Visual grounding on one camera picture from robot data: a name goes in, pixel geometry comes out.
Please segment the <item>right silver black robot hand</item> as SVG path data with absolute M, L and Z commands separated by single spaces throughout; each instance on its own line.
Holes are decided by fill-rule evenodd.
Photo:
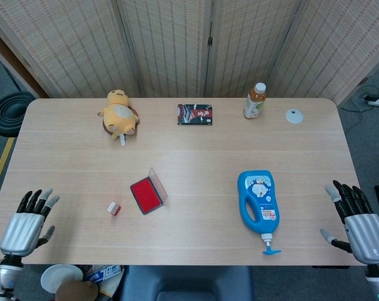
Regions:
M 333 247 L 353 254 L 362 264 L 379 265 L 379 216 L 373 212 L 365 193 L 337 180 L 325 190 L 336 208 L 348 241 L 335 238 L 323 228 L 320 229 L 322 237 Z

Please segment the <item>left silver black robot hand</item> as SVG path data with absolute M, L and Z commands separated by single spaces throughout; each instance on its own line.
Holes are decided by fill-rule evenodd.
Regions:
M 12 215 L 0 243 L 1 253 L 6 256 L 26 257 L 38 247 L 48 243 L 55 232 L 55 226 L 41 235 L 43 225 L 59 195 L 52 195 L 52 188 L 46 191 L 28 191 Z

